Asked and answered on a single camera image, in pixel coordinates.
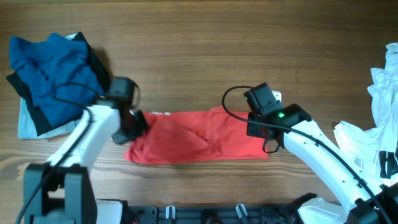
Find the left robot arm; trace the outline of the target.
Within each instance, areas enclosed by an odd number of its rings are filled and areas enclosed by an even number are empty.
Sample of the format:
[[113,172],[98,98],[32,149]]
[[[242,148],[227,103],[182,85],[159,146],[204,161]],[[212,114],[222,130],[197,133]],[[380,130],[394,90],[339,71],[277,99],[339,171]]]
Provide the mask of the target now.
[[133,223],[125,200],[97,199],[90,170],[108,139],[124,144],[142,136],[148,125],[133,100],[137,83],[112,80],[110,89],[83,104],[83,116],[63,145],[43,164],[29,164],[24,173],[24,204],[16,223]]

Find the red soccer t-shirt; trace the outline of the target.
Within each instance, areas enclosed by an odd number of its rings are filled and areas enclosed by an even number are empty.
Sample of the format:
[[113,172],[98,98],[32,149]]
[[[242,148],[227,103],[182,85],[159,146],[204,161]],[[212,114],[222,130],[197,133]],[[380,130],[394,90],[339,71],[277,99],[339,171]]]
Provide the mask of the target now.
[[144,112],[149,125],[124,158],[138,164],[267,159],[261,138],[246,135],[246,123],[223,107],[208,111]]

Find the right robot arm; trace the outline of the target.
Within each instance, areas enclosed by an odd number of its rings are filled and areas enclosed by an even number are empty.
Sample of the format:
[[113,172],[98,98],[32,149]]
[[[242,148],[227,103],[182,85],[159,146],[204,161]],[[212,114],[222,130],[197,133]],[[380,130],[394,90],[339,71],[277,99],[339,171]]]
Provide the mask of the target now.
[[397,223],[397,185],[365,173],[299,105],[283,106],[268,84],[248,87],[248,133],[275,141],[304,161],[339,203],[307,194],[292,203],[299,223]]

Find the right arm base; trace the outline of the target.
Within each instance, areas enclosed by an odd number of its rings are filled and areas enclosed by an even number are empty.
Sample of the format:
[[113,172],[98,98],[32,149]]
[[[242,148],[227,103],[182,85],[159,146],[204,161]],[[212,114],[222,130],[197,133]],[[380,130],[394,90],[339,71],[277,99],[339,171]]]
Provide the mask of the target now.
[[296,198],[286,210],[288,223],[345,223],[348,217],[341,205],[324,201],[314,193]]

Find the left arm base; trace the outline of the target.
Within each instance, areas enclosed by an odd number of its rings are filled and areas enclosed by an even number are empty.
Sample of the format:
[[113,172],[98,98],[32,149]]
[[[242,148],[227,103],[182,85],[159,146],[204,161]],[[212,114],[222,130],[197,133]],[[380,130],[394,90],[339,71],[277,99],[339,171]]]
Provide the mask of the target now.
[[125,200],[97,199],[96,224],[127,224],[132,222],[131,211]]

